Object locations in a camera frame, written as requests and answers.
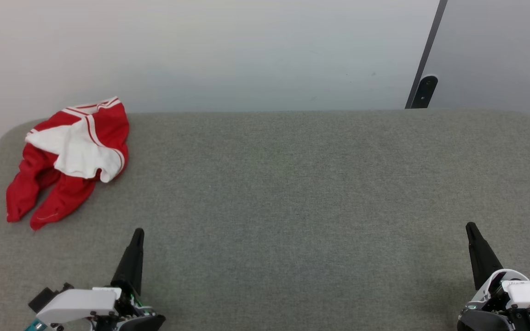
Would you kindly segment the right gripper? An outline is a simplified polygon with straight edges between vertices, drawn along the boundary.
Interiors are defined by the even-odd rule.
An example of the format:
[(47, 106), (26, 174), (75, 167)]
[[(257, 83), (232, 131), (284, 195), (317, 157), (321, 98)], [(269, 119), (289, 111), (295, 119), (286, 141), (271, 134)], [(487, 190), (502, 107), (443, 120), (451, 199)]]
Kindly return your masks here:
[(459, 331), (530, 331), (530, 307), (511, 304), (510, 285), (530, 283), (522, 273), (503, 269), (475, 223), (466, 224), (477, 293), (458, 317)]

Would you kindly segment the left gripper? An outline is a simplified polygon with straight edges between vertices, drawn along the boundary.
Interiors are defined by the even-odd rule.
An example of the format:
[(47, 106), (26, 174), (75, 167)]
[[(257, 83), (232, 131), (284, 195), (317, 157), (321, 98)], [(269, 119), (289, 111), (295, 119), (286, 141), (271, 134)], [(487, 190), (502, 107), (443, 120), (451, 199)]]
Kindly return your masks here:
[(143, 258), (144, 230), (137, 228), (111, 280), (121, 293), (108, 314), (92, 315), (93, 331), (159, 331), (164, 325), (166, 316), (140, 301)]

